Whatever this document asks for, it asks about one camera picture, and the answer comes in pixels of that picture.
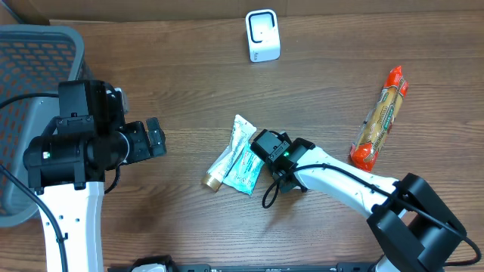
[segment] gold cap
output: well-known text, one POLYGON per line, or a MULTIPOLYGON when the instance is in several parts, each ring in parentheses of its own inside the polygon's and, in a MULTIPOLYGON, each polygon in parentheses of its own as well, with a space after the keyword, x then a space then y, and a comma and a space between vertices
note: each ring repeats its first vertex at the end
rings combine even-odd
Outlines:
POLYGON ((212 188, 216 193, 222 186, 222 182, 218 181, 211 174, 206 174, 205 177, 202 178, 202 184, 212 188))

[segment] wire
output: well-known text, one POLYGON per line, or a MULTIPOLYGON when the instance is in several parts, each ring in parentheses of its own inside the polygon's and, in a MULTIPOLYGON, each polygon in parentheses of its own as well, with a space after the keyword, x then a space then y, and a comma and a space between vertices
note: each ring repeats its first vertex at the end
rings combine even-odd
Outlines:
POLYGON ((282 181, 283 179, 289 177, 290 175, 294 174, 297 171, 301 171, 301 170, 305 170, 305 169, 309 169, 309 168, 323 168, 323 169, 328 168, 328 169, 332 169, 334 171, 337 171, 339 173, 345 174, 346 176, 354 179, 355 181, 359 182, 360 184, 363 184, 366 187, 372 189, 373 191, 375 191, 375 192, 377 192, 379 194, 382 194, 382 195, 390 198, 391 200, 397 202, 399 205, 401 205, 402 207, 404 207, 406 210, 416 212, 417 214, 419 214, 420 216, 424 217, 425 219, 431 221, 432 223, 436 224, 437 226, 442 227, 442 228, 445 228, 446 230, 452 232, 454 235, 456 235, 457 237, 459 237, 461 240, 465 241, 474 250, 474 252, 476 253, 476 257, 474 257, 471 260, 446 262, 446 263, 444 263, 444 266, 464 266, 464 265, 471 265, 471 264, 475 264, 475 263, 477 263, 478 261, 481 260, 482 253, 481 253, 479 247, 475 244, 475 242, 472 241, 471 239, 469 239, 467 236, 465 236, 462 233, 460 233, 457 230, 455 230, 453 227, 449 227, 448 224, 441 222, 440 220, 434 218, 432 215, 429 215, 426 212, 420 210, 419 208, 413 206, 412 204, 410 204, 410 203, 408 203, 408 202, 406 202, 404 200, 401 200, 397 196, 394 196, 391 193, 387 193, 386 191, 380 189, 376 185, 370 184, 367 181, 362 180, 357 175, 354 175, 353 173, 348 172, 347 170, 342 169, 340 167, 337 167, 337 166, 334 166, 334 165, 328 165, 326 163, 311 164, 311 165, 304 165, 304 166, 296 167, 295 169, 289 170, 289 172, 287 172, 286 174, 280 176, 276 181, 274 181, 274 183, 271 184, 271 186, 265 192, 264 197, 262 198, 262 207, 264 207, 265 209, 267 209, 267 208, 271 207, 272 204, 274 204, 274 201, 275 201, 276 197, 278 196, 278 192, 277 191, 274 194, 274 196, 272 197, 272 201, 268 205, 265 204, 265 200, 267 198, 267 195, 274 188, 274 186, 276 186, 277 189, 279 188, 280 181, 282 181))
POLYGON ((49 94, 49 93, 34 93, 34 94, 21 94, 14 96, 10 99, 7 99, 0 103, 0 110, 6 107, 9 104, 12 104, 15 101, 19 101, 25 98, 32 98, 32 97, 56 97, 59 98, 59 94, 49 94))
POLYGON ((27 186, 23 185, 15 176, 13 176, 3 165, 0 164, 0 172, 9 179, 15 186, 17 186, 23 193, 25 193, 35 204, 39 206, 39 208, 45 213, 48 220, 51 222, 52 227, 54 228, 55 236, 57 237, 56 241, 59 245, 59 252, 60 252, 60 262, 62 265, 62 271, 67 272, 67 254, 66 254, 66 245, 64 244, 64 236, 62 235, 61 228, 59 227, 59 223, 55 219, 54 215, 52 214, 51 210, 47 207, 43 201, 40 200, 38 196, 32 193, 27 186))
POLYGON ((104 191, 104 194, 108 194, 110 191, 112 191, 119 183, 119 176, 121 175, 121 172, 119 170, 119 165, 116 167, 116 175, 114 176, 114 181, 113 183, 111 184, 111 186, 109 186, 109 188, 107 188, 105 191, 104 191))

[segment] wooden surface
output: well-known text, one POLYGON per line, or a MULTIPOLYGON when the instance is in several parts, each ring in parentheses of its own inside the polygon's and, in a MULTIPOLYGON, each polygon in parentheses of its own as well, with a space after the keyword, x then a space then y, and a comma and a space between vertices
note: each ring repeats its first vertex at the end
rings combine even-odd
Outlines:
POLYGON ((376 14, 421 11, 475 11, 482 0, 7 0, 34 6, 47 19, 134 22, 242 18, 249 11, 271 8, 281 16, 376 14))
MULTIPOLYGON (((293 191, 265 210, 265 168, 251 197, 213 193, 200 179, 228 144, 235 114, 347 160, 397 65, 410 87, 374 173, 426 178, 484 248, 484 12, 281 18, 281 59, 258 64, 242 19, 76 29, 94 74, 127 92, 128 121, 158 117, 168 148, 123 167, 105 197, 106 266, 164 254, 214 265, 376 260, 365 220, 323 193, 293 191)), ((44 270, 37 220, 0 229, 0 241, 0 270, 44 270)), ((461 245, 451 259, 472 257, 461 245)))

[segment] teal packet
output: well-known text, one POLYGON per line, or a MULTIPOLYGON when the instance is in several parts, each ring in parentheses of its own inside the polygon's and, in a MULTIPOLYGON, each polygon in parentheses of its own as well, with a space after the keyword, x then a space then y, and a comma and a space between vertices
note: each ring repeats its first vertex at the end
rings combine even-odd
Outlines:
POLYGON ((242 193, 252 195, 263 165, 264 162, 252 152, 247 141, 239 160, 234 164, 227 177, 224 178, 223 184, 227 184, 242 193))

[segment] basket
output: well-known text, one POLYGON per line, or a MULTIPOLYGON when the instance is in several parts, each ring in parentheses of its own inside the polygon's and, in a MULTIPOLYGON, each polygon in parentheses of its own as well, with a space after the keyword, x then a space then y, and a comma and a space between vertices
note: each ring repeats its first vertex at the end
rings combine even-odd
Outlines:
MULTIPOLYGON (((0 26, 0 101, 19 94, 57 92, 59 82, 92 79, 84 43, 65 26, 0 26)), ((23 152, 54 116, 57 98, 19 100, 0 110, 0 163, 25 185, 23 152)), ((37 205, 0 175, 0 227, 35 216, 37 205)))

